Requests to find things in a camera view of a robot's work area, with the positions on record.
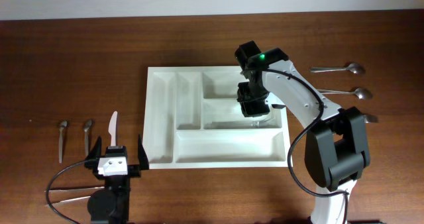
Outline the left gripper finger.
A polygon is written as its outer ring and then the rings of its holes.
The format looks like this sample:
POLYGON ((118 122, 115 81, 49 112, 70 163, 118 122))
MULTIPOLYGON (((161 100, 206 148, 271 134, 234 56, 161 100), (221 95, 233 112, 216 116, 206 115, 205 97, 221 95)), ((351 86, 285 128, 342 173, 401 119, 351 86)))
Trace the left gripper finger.
POLYGON ((93 159, 99 158, 101 156, 101 145, 102 145, 102 139, 100 136, 98 136, 93 148, 89 151, 85 159, 93 160, 93 159))
POLYGON ((149 170, 150 169, 150 163, 149 163, 146 151, 143 147, 141 135, 138 135, 137 151, 138 151, 137 156, 138 156, 139 170, 149 170))

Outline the steel fork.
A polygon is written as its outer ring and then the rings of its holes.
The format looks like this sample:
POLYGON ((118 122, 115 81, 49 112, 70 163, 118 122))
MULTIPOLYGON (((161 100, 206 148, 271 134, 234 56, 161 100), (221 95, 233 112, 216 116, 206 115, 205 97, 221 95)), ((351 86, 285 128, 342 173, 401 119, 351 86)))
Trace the steel fork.
POLYGON ((379 123, 377 116, 370 114, 363 114, 365 123, 379 123))
POLYGON ((273 117, 244 119, 214 119, 204 124, 205 129, 267 129, 278 128, 279 120, 273 117))

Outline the steel tablespoon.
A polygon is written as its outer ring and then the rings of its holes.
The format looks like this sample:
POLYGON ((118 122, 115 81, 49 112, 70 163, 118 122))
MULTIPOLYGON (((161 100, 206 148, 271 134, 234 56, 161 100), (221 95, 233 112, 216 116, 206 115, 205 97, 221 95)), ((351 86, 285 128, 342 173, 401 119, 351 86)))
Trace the steel tablespoon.
POLYGON ((330 89, 318 89, 317 91, 319 91, 322 94, 355 95, 359 99, 372 99, 373 98, 372 93, 369 90, 367 90, 363 87, 354 88, 351 91, 338 91, 338 90, 330 90, 330 89))
POLYGON ((312 73, 321 73, 321 72, 339 72, 339 71, 349 71, 357 75, 363 75, 366 73, 366 70, 363 66, 357 63, 350 63, 345 67, 312 67, 309 69, 312 73))

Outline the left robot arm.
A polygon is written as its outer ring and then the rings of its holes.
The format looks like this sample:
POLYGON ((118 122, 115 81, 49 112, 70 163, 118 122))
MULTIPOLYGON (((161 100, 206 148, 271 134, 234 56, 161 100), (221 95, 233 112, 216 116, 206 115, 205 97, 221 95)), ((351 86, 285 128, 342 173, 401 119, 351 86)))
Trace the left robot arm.
POLYGON ((104 187, 94 192, 87 203, 90 222, 127 223, 131 179, 141 177, 141 172, 150 168, 142 138, 138 136, 138 164, 128 163, 125 146, 109 146, 102 154, 101 145, 101 137, 98 137, 84 164, 98 180, 104 181, 104 187))

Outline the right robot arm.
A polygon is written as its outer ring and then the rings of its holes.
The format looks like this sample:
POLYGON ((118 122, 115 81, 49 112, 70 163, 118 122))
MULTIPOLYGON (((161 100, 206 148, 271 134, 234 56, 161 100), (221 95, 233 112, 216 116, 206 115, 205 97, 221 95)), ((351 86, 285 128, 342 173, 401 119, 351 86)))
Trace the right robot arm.
POLYGON ((270 112, 267 104, 275 96, 301 123, 303 130, 288 150, 290 175, 306 193, 315 197, 310 223, 347 222, 348 201, 353 187, 370 165, 364 116, 356 107, 348 109, 326 98, 295 68, 280 48, 261 51, 254 41, 235 51, 245 82, 238 85, 237 101, 245 117, 270 112), (296 144, 305 139, 305 167, 317 188, 306 188, 292 166, 296 144))

